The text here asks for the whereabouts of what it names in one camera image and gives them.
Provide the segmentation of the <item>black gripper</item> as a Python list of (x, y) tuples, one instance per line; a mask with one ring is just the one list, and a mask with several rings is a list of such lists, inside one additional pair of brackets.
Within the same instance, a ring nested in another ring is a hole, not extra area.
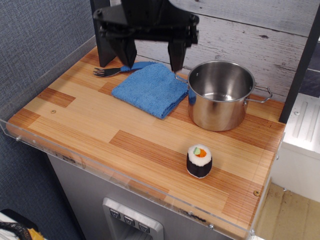
[(100, 23), (99, 32), (115, 55), (129, 68), (137, 56), (135, 40), (169, 42), (171, 70), (176, 73), (183, 68), (187, 47), (199, 39), (199, 17), (169, 0), (122, 0), (97, 9), (93, 19)]

